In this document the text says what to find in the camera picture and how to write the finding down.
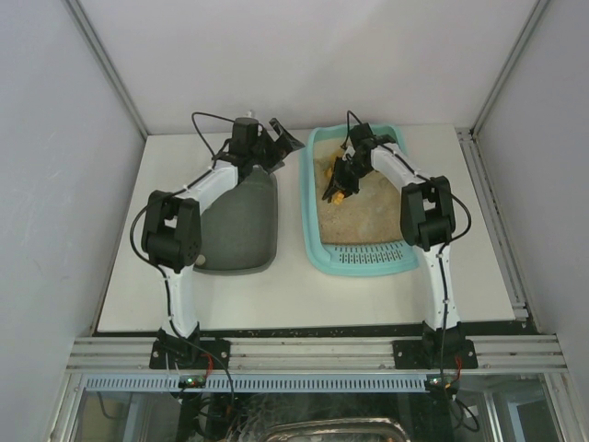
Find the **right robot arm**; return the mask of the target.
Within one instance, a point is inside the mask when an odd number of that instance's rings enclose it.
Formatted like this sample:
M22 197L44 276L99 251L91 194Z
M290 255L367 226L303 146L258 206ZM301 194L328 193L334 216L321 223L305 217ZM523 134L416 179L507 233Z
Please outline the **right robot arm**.
M335 159L322 199L335 203L360 191L360 180L376 171L400 193L400 233L419 259L430 304L422 345L442 356L465 341L460 329L450 272L450 244L456 230L457 198L445 176L427 175L401 151L397 139L375 134L367 123L347 130L345 153Z

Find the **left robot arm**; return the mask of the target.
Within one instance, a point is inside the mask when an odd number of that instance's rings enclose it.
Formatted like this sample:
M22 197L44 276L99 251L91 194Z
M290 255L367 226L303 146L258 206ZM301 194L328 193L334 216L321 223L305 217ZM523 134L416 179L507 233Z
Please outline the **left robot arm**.
M130 230L135 255L163 277L167 315L161 331L192 348L200 332L191 274L202 246L201 216L254 169L272 173L305 146L275 118L270 126L276 138L255 118L231 123L230 137L212 153L206 171L175 192L153 191Z

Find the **orange litter scoop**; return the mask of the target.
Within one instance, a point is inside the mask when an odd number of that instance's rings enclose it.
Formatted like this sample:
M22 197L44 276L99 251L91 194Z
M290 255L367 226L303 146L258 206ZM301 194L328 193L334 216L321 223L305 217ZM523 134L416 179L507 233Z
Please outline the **orange litter scoop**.
M340 204L353 194L356 188L355 177L352 174L351 163L341 151L331 155L325 175L328 185L322 196L323 201Z

